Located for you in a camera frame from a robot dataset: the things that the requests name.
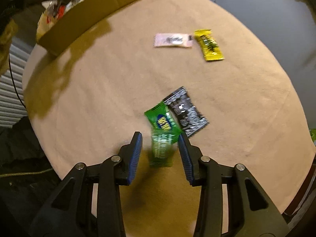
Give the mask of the green candy packet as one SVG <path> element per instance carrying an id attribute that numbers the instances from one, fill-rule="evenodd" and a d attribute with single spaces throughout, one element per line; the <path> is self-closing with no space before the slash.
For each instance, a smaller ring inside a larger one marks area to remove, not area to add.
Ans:
<path id="1" fill-rule="evenodd" d="M 156 106 L 145 111 L 144 115 L 155 130 L 169 131 L 173 134 L 172 143 L 178 141 L 178 137 L 182 133 L 182 130 L 172 117 L 168 106 L 164 102 L 160 102 Z"/>

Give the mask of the brown cardboard box tray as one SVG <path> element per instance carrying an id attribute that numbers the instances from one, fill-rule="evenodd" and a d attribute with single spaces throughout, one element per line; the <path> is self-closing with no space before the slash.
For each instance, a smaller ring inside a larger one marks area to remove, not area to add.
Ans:
<path id="1" fill-rule="evenodd" d="M 36 43 L 58 56 L 85 31 L 103 18 L 137 0 L 80 0 L 74 2 L 55 23 L 43 13 L 38 21 Z"/>

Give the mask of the light green clear candy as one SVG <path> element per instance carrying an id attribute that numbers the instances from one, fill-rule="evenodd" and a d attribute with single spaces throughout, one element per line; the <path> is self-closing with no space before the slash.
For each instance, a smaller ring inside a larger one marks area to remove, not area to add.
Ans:
<path id="1" fill-rule="evenodd" d="M 173 150 L 172 131 L 151 130 L 151 152 L 149 155 L 150 166 L 152 167 L 172 167 Z"/>

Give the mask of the yellow candy packet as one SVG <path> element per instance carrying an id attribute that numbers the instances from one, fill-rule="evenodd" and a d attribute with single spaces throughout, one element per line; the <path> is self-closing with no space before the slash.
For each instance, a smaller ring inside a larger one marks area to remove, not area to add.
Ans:
<path id="1" fill-rule="evenodd" d="M 224 55 L 222 54 L 218 43 L 213 38 L 210 29 L 198 29 L 194 31 L 194 38 L 202 50 L 205 61 L 213 62 L 224 60 Z"/>

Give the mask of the red clear brownie bag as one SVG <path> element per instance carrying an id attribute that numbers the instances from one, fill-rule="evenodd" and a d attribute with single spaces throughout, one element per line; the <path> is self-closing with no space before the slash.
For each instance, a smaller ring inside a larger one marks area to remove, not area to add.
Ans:
<path id="1" fill-rule="evenodd" d="M 49 27 L 55 25 L 64 14 L 70 9 L 72 6 L 72 1 L 69 0 L 53 0 L 50 1 L 47 8 L 42 14 L 44 23 Z"/>

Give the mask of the pink candy packet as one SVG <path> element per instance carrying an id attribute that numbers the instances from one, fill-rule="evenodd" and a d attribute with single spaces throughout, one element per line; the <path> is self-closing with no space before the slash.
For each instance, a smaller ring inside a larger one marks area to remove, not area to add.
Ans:
<path id="1" fill-rule="evenodd" d="M 158 33 L 154 38 L 154 47 L 182 47 L 193 45 L 193 35 L 182 33 Z"/>

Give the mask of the black white candy packet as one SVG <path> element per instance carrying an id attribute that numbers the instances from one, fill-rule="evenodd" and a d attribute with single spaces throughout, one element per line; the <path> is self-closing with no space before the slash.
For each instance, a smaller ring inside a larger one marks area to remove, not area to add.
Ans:
<path id="1" fill-rule="evenodd" d="M 192 103 L 185 87 L 180 87 L 163 99 L 163 102 L 176 116 L 182 131 L 191 137 L 209 124 Z"/>

